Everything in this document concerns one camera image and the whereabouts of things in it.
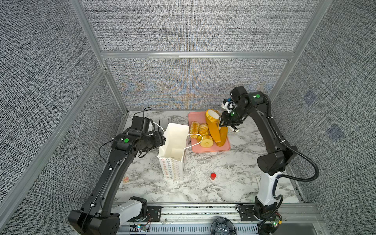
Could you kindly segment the white printed paper bag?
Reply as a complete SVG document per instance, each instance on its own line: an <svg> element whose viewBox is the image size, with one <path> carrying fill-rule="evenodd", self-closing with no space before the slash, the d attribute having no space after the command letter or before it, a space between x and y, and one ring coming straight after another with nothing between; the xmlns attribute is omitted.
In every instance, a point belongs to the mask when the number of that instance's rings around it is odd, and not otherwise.
<svg viewBox="0 0 376 235"><path fill-rule="evenodd" d="M187 149L191 136L188 125L169 123L164 132L165 144L159 147L158 160L166 180L182 181L186 163Z"/></svg>

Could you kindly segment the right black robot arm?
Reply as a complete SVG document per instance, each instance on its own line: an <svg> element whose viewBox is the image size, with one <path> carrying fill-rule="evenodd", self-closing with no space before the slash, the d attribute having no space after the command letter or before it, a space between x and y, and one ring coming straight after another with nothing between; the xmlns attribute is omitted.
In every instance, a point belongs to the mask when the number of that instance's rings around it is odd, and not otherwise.
<svg viewBox="0 0 376 235"><path fill-rule="evenodd" d="M257 164L262 171L261 186L253 207L253 215L257 220L267 220L278 212L283 197L276 195L277 185L281 178L299 182L311 182L318 178L319 168L306 155L300 153L285 139L278 128L271 112L271 99L262 92L249 93L243 86L235 87L225 99L222 107L225 112L220 118L220 126L231 127L233 131L243 124L247 117L255 122L265 143L267 154L258 157ZM286 166L295 156L305 159L314 169L308 178L298 178L284 174Z"/></svg>

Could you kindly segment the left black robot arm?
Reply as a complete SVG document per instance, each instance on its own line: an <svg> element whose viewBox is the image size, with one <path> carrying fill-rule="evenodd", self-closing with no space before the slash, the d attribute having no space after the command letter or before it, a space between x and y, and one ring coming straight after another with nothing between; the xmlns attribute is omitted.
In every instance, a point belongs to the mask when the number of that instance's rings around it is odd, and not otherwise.
<svg viewBox="0 0 376 235"><path fill-rule="evenodd" d="M141 135L130 129L110 141L109 166L103 170L86 202L68 216L68 222L80 235L115 235L118 232L120 214L111 210L124 174L139 152L147 154L163 146L165 141L160 131Z"/></svg>

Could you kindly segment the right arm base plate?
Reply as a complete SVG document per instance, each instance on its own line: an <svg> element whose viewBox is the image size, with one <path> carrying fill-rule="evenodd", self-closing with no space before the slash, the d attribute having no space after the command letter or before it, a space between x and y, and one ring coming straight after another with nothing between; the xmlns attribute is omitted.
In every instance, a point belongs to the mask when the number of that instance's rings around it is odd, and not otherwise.
<svg viewBox="0 0 376 235"><path fill-rule="evenodd" d="M241 221L258 221L254 214L254 205L236 205L236 211L238 212Z"/></svg>

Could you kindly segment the long yellow baguette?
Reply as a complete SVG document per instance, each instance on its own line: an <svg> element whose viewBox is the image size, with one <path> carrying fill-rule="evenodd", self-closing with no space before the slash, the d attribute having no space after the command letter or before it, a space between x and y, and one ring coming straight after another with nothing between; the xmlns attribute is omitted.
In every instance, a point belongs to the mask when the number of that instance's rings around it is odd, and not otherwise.
<svg viewBox="0 0 376 235"><path fill-rule="evenodd" d="M221 142L220 132L219 132L219 119L220 115L217 111L209 109L206 111L206 122L209 127L209 132L213 141L216 143Z"/></svg>

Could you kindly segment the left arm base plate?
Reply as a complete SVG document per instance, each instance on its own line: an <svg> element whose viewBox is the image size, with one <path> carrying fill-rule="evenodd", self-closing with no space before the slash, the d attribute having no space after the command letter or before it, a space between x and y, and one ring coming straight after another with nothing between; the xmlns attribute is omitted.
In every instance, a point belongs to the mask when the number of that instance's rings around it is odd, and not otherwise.
<svg viewBox="0 0 376 235"><path fill-rule="evenodd" d="M148 206L147 207L147 218L146 222L160 222L162 215L162 207L161 206Z"/></svg>

